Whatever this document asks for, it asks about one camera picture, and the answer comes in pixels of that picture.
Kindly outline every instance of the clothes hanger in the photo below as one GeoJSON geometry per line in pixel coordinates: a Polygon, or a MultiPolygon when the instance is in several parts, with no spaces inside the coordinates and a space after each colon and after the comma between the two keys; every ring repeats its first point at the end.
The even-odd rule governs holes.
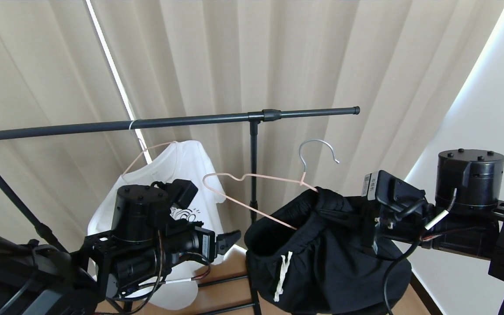
{"type": "Polygon", "coordinates": [[[294,179],[288,179],[288,178],[282,178],[282,177],[274,177],[274,176],[268,176],[268,175],[262,175],[262,174],[252,174],[252,173],[246,173],[241,178],[236,178],[236,177],[234,177],[230,173],[211,173],[211,174],[207,174],[207,175],[205,175],[203,177],[203,179],[202,179],[203,185],[207,189],[209,189],[210,191],[212,191],[212,192],[214,192],[214,193],[216,193],[216,194],[218,194],[220,196],[224,196],[226,199],[229,199],[232,202],[238,203],[239,205],[243,206],[244,208],[252,210],[252,211],[254,211],[254,212],[256,212],[256,213],[258,213],[260,215],[263,215],[264,217],[267,217],[268,219],[271,219],[271,220],[273,220],[273,221],[275,221],[275,222],[277,222],[279,224],[282,224],[282,225],[284,225],[284,226],[286,226],[288,228],[296,230],[297,229],[296,227],[292,227],[291,225],[289,225],[289,224],[287,224],[287,223],[285,223],[285,222],[283,222],[283,221],[281,221],[279,219],[276,219],[276,218],[274,218],[274,217],[272,217],[272,216],[270,216],[270,215],[268,215],[266,213],[263,213],[262,211],[259,211],[258,209],[254,209],[254,208],[252,208],[252,207],[250,207],[250,206],[248,206],[248,205],[246,205],[246,204],[244,204],[244,203],[242,203],[242,202],[240,202],[240,201],[238,201],[238,200],[236,200],[236,199],[234,199],[234,198],[232,198],[230,196],[227,196],[226,194],[224,194],[224,193],[216,190],[215,188],[209,186],[206,183],[206,178],[211,177],[211,176],[229,176],[230,178],[232,178],[232,179],[234,179],[236,181],[242,182],[248,176],[250,176],[250,177],[260,177],[260,178],[274,179],[276,181],[282,181],[282,182],[297,183],[297,184],[299,184],[301,186],[306,186],[306,187],[308,187],[308,189],[311,189],[313,191],[318,192],[318,190],[316,188],[314,188],[314,187],[312,187],[309,184],[307,184],[307,183],[304,182],[304,179],[305,179],[305,176],[306,176],[306,161],[305,161],[304,157],[302,157],[302,146],[304,146],[304,144],[306,144],[308,142],[311,142],[311,141],[322,142],[323,144],[325,144],[326,146],[328,146],[330,148],[330,150],[332,150],[332,157],[333,157],[334,161],[336,163],[340,163],[340,161],[338,161],[336,159],[336,155],[334,154],[334,148],[328,142],[326,142],[324,140],[320,140],[320,139],[310,139],[310,140],[306,140],[306,141],[302,142],[301,145],[298,147],[298,156],[301,159],[302,164],[304,165],[304,171],[302,173],[302,177],[301,177],[300,181],[296,181],[294,179]]]}
{"type": "Polygon", "coordinates": [[[126,168],[126,170],[124,170],[124,173],[122,173],[122,177],[124,177],[124,175],[126,175],[126,173],[128,173],[128,170],[130,170],[130,168],[132,168],[133,164],[135,164],[137,162],[137,160],[147,151],[149,151],[149,149],[154,149],[156,147],[160,147],[160,146],[166,146],[166,145],[170,145],[170,144],[175,144],[177,141],[170,141],[170,142],[165,142],[165,143],[161,143],[160,145],[156,145],[156,146],[150,146],[150,147],[146,147],[143,151],[141,151],[141,153],[136,157],[135,160],[133,160],[132,164],[130,164],[128,166],[128,168],[126,168]]]}

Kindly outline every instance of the white hanger hook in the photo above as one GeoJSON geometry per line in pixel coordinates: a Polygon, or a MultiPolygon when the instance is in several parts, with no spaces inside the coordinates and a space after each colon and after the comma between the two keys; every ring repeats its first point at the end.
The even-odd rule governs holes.
{"type": "Polygon", "coordinates": [[[336,161],[336,163],[340,163],[340,161],[338,161],[336,159],[336,154],[334,152],[334,148],[332,147],[332,145],[330,145],[328,142],[324,141],[324,140],[321,140],[321,139],[309,139],[309,140],[306,140],[304,142],[301,143],[301,145],[298,147],[298,157],[301,158],[301,161],[302,161],[302,165],[304,165],[304,172],[306,173],[306,161],[305,161],[305,158],[302,157],[302,146],[304,146],[306,143],[308,142],[311,142],[311,141],[318,141],[318,142],[322,142],[323,144],[325,144],[326,146],[328,146],[328,148],[330,148],[330,150],[332,150],[332,158],[334,159],[334,161],[336,161]]]}

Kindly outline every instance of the black baseboard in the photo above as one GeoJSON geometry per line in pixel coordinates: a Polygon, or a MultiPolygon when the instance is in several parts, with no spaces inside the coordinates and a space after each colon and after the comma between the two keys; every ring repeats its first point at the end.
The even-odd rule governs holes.
{"type": "Polygon", "coordinates": [[[412,279],[409,283],[412,285],[412,288],[416,291],[418,297],[420,297],[421,301],[428,309],[430,315],[444,315],[438,308],[437,304],[433,301],[428,291],[421,284],[420,280],[413,273],[412,279]]]}

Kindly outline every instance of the brown floor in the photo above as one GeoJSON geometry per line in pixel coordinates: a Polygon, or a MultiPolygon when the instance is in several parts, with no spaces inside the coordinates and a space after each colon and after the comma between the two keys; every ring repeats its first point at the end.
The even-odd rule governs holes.
{"type": "MultiPolygon", "coordinates": [[[[246,266],[244,263],[244,253],[241,251],[230,251],[227,254],[226,260],[212,268],[211,273],[202,282],[214,281],[225,277],[242,275],[246,273],[246,266]]],[[[180,311],[168,311],[155,305],[149,304],[138,312],[138,315],[194,315],[213,311],[215,309],[230,307],[250,302],[250,289],[248,287],[247,279],[240,279],[230,281],[227,283],[212,285],[209,287],[202,287],[198,292],[198,296],[194,303],[180,311]]],[[[260,297],[260,304],[262,306],[262,314],[264,315],[285,315],[284,311],[279,310],[274,305],[264,301],[260,297]]],[[[139,305],[138,302],[134,303],[134,307],[139,305]]],[[[108,303],[103,302],[98,306],[98,311],[101,312],[115,312],[116,310],[108,303]]],[[[410,286],[404,297],[394,307],[396,315],[430,315],[429,311],[425,308],[421,299],[417,296],[414,289],[410,286]]],[[[227,315],[253,315],[251,307],[239,309],[236,311],[229,311],[224,313],[227,315]]]]}

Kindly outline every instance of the curtain fold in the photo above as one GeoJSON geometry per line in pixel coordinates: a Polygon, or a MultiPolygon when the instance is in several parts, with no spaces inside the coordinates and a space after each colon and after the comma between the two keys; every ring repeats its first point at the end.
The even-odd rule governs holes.
{"type": "MultiPolygon", "coordinates": [[[[128,119],[84,2],[0,1],[0,130],[128,119]]],[[[133,131],[0,141],[0,174],[75,250],[138,152],[133,131]]],[[[0,235],[36,237],[1,191],[0,235]]]]}
{"type": "MultiPolygon", "coordinates": [[[[504,7],[503,0],[91,3],[136,118],[360,106],[357,116],[259,126],[259,173],[299,179],[298,146],[321,138],[341,163],[309,143],[305,181],[342,195],[359,194],[364,175],[378,169],[408,174],[504,7]]],[[[84,2],[0,2],[0,129],[120,119],[126,110],[84,2]]],[[[142,132],[148,146],[201,141],[218,172],[250,170],[246,123],[142,132]]],[[[49,225],[54,213],[62,218],[58,236],[79,240],[138,151],[133,131],[2,141],[0,168],[49,225]]],[[[248,202],[249,183],[222,183],[248,202]]],[[[260,210],[272,213],[303,189],[259,179],[260,210]]],[[[248,212],[229,202],[223,224],[245,230],[248,212]]]]}

